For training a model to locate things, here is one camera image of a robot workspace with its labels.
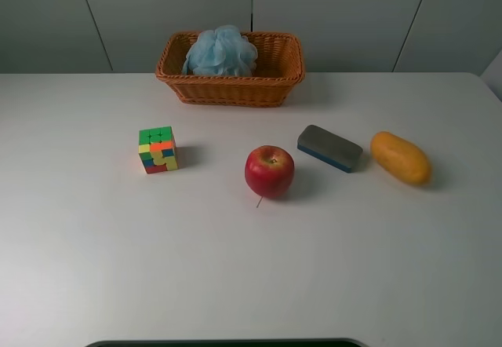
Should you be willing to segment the yellow mango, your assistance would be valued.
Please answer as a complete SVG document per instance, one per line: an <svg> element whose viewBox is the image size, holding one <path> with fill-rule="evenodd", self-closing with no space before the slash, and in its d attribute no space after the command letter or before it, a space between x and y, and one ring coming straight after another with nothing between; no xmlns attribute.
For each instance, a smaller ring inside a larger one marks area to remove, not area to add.
<svg viewBox="0 0 502 347"><path fill-rule="evenodd" d="M423 185L431 179L432 165L427 155L393 133L376 133L370 141L370 153L382 168L402 182Z"/></svg>

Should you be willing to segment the multicoloured puzzle cube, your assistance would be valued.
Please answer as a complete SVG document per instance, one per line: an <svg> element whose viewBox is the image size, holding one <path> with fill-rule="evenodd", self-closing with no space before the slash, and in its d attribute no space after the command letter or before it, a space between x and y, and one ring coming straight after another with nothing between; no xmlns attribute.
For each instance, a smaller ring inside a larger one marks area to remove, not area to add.
<svg viewBox="0 0 502 347"><path fill-rule="evenodd" d="M178 170L178 154L172 127L140 130L138 155L147 174Z"/></svg>

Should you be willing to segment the orange wicker basket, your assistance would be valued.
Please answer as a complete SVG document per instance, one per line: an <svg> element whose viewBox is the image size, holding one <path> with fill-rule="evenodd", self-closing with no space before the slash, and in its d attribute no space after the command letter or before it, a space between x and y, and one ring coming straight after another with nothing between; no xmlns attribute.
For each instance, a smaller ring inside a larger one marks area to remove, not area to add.
<svg viewBox="0 0 502 347"><path fill-rule="evenodd" d="M185 104L219 104L275 108L304 80L302 46L295 35L272 31L242 33L257 48L256 69L250 77L184 75L186 54L197 31L172 35L156 66L156 78Z"/></svg>

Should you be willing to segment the blue mesh bath sponge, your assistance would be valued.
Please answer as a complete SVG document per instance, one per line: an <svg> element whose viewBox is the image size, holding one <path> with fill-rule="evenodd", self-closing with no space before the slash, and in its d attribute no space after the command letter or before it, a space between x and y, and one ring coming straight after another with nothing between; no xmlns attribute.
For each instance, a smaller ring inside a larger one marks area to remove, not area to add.
<svg viewBox="0 0 502 347"><path fill-rule="evenodd" d="M188 50L183 75L251 77L257 48L233 25L200 33Z"/></svg>

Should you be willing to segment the grey blue board eraser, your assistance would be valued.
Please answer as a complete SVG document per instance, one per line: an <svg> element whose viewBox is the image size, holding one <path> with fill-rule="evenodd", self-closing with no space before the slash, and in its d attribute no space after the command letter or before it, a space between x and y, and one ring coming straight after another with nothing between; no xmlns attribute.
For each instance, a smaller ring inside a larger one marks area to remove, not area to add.
<svg viewBox="0 0 502 347"><path fill-rule="evenodd" d="M345 173L353 171L363 153L359 145L316 125L307 126L296 145L300 151Z"/></svg>

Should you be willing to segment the red apple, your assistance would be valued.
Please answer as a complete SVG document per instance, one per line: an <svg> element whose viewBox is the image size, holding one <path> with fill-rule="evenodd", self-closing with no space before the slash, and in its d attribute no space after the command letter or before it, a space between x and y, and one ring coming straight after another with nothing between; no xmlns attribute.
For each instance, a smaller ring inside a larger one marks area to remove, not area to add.
<svg viewBox="0 0 502 347"><path fill-rule="evenodd" d="M263 145L250 152L245 164L245 181L260 197L284 195L293 182L295 164L284 149Z"/></svg>

